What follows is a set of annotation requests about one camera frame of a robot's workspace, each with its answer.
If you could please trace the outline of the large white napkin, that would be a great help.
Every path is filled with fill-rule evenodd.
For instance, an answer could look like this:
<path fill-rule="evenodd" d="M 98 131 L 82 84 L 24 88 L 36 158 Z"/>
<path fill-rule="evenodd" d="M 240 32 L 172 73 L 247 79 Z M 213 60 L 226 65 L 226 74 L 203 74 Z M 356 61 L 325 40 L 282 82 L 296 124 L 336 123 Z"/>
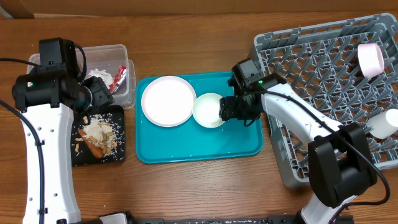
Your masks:
<path fill-rule="evenodd" d="M 110 86 L 113 84 L 112 74 L 106 72 L 106 70 L 98 70 L 95 68 L 89 72 L 88 76 L 102 79 L 108 89 L 110 89 Z"/>

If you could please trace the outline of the red snack wrapper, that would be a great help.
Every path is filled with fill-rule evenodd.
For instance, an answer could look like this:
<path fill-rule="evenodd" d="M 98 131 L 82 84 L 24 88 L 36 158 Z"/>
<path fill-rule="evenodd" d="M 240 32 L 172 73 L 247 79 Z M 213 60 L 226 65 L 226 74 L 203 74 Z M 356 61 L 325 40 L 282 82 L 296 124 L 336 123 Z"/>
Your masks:
<path fill-rule="evenodd" d="M 122 84 L 122 82 L 126 79 L 127 76 L 127 67 L 124 65 L 120 65 L 117 74 L 113 77 L 113 82 L 109 86 L 109 92 L 114 93 Z"/>

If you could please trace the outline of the bowl of food scraps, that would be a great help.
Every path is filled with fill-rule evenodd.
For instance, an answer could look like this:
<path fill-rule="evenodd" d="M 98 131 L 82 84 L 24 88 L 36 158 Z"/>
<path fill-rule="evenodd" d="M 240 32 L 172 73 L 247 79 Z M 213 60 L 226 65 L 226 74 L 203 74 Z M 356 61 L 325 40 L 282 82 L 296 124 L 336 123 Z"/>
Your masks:
<path fill-rule="evenodd" d="M 205 93 L 196 99 L 192 115 L 199 125 L 205 128 L 217 128 L 224 123 L 219 115 L 220 99 L 222 96 L 216 93 Z"/>

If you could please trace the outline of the orange carrot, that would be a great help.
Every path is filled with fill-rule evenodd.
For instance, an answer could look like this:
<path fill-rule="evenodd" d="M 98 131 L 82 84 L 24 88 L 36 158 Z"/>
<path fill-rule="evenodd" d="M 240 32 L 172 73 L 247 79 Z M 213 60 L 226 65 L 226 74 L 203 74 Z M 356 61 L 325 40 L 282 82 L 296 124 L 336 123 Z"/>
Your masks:
<path fill-rule="evenodd" d="M 82 129 L 78 129 L 78 133 L 83 138 L 84 142 L 88 146 L 88 149 L 91 151 L 91 153 L 97 159 L 101 159 L 104 156 L 102 148 L 95 146 Z"/>

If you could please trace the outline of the large pink plate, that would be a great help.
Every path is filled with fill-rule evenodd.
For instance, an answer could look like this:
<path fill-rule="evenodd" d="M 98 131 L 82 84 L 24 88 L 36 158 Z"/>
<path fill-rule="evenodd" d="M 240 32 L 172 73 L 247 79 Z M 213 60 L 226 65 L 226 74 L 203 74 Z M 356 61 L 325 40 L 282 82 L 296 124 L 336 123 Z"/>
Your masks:
<path fill-rule="evenodd" d="M 145 87 L 141 108 L 151 123 L 171 128 L 190 119 L 196 99 L 196 92 L 188 81 L 176 76 L 164 76 Z"/>

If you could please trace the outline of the pink bowl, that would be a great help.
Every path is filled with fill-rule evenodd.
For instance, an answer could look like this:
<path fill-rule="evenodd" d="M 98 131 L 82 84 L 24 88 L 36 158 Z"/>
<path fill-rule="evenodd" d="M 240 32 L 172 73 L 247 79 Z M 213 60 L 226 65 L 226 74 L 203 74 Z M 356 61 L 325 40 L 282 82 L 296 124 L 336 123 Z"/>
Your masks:
<path fill-rule="evenodd" d="M 384 58 L 376 43 L 358 45 L 358 62 L 364 77 L 372 78 L 384 70 Z"/>

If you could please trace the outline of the white paper cup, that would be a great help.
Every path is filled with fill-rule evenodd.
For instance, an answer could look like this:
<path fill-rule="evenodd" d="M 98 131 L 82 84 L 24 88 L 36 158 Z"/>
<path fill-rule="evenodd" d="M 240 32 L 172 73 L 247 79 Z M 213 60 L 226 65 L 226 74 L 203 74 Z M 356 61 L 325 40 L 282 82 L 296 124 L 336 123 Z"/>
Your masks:
<path fill-rule="evenodd" d="M 369 118 L 367 127 L 370 133 L 379 139 L 385 139 L 397 131 L 397 109 L 389 109 Z"/>

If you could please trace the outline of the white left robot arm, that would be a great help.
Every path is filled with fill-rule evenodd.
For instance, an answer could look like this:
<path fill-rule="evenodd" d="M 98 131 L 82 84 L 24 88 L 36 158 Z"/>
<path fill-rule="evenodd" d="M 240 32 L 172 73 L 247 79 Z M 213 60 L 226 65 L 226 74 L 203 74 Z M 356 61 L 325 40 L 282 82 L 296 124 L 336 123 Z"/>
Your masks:
<path fill-rule="evenodd" d="M 27 151 L 24 223 L 79 223 L 73 188 L 71 135 L 75 117 L 114 103 L 102 79 L 86 78 L 67 39 L 39 42 L 40 63 L 12 87 Z"/>

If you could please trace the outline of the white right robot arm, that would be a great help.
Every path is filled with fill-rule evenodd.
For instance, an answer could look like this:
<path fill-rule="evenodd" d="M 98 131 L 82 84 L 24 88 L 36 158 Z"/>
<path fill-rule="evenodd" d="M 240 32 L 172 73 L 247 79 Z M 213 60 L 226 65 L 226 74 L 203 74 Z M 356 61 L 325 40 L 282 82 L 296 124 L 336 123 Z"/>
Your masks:
<path fill-rule="evenodd" d="M 352 200 L 377 182 L 377 172 L 358 123 L 343 125 L 312 107 L 288 81 L 263 75 L 251 59 L 237 63 L 228 85 L 234 94 L 220 99 L 220 118 L 239 119 L 250 126 L 266 113 L 278 119 L 307 145 L 313 196 L 296 223 L 333 223 Z"/>

